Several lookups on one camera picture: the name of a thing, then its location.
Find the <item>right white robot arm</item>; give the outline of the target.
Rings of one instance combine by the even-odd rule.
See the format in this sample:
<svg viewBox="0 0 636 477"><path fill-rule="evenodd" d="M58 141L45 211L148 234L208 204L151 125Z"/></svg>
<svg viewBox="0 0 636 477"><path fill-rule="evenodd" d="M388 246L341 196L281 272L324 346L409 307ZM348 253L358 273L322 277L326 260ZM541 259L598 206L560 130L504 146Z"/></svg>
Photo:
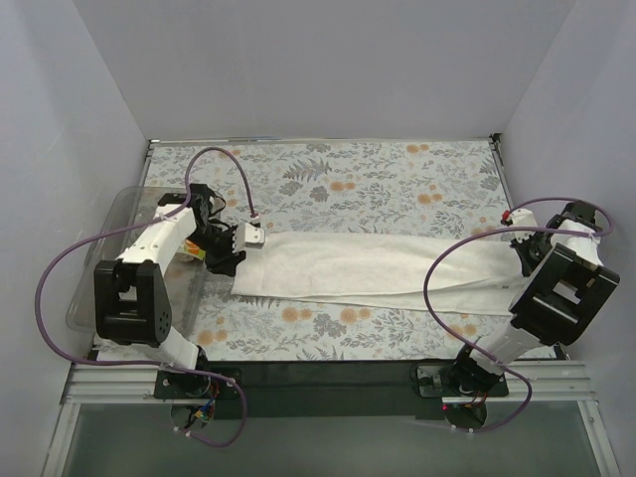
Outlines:
<svg viewBox="0 0 636 477"><path fill-rule="evenodd" d="M510 321L475 348L463 346L447 370L458 393L486 393L522 355L570 345L582 335L620 282L599 258L598 211L585 201L569 202L544 232L514 233L510 247L526 281L510 303Z"/></svg>

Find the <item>orange patterned towel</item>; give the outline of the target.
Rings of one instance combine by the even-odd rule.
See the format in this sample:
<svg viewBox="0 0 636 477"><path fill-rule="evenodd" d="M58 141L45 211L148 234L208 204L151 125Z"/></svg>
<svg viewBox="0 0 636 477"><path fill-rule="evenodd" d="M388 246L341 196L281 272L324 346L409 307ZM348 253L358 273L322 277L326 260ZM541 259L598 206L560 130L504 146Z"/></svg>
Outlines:
<svg viewBox="0 0 636 477"><path fill-rule="evenodd" d="M176 255L180 260L185 262L193 260L204 261L206 257L206 253L198 245L188 239L183 241Z"/></svg>

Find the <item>white towel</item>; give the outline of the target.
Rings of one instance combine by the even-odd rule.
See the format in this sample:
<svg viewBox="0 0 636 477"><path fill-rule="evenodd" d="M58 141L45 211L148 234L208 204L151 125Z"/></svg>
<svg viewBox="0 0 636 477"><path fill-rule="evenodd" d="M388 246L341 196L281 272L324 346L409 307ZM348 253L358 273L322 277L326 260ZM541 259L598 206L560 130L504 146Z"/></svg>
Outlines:
<svg viewBox="0 0 636 477"><path fill-rule="evenodd" d="M247 251L232 293L505 315L524 281L517 255L498 240L282 232Z"/></svg>

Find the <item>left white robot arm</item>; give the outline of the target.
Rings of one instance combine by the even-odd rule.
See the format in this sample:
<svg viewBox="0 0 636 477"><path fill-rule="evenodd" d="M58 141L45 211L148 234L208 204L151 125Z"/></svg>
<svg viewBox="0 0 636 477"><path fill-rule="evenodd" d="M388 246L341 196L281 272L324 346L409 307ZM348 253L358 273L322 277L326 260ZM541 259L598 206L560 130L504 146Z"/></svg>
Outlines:
<svg viewBox="0 0 636 477"><path fill-rule="evenodd" d="M205 253L213 273L234 276L245 249L263 244L254 223L229 226L217 218L219 197L204 184L185 193L163 195L151 224L114 260L102 260L93 272L96 333L120 346L132 346L148 359L181 369L177 385L192 398L212 383L202 367L204 353L173 326L165 275L188 240Z"/></svg>

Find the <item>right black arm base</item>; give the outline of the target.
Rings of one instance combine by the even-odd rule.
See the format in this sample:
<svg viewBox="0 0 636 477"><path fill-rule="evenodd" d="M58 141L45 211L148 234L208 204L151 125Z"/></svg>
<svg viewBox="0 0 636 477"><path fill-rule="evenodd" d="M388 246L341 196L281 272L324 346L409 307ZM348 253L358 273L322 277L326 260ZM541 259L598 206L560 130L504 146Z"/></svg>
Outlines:
<svg viewBox="0 0 636 477"><path fill-rule="evenodd" d="M509 395L506 380L500 377L488 391L471 379L462 380L451 372L449 362L416 363L409 376L415 393L440 404L443 418L459 428L482 428L488 417L487 399Z"/></svg>

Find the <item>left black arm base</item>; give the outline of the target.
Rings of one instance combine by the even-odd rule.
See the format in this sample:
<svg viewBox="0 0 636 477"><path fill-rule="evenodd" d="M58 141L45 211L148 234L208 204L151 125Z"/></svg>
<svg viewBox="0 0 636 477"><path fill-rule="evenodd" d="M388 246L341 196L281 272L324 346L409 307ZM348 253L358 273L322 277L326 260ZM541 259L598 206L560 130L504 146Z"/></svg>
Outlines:
<svg viewBox="0 0 636 477"><path fill-rule="evenodd" d="M239 393L233 386L240 381L238 369L217 370L226 380L208 376L159 371L152 396L170 401L170 416L177 427L187 431L202 430L216 417L221 402L239 402Z"/></svg>

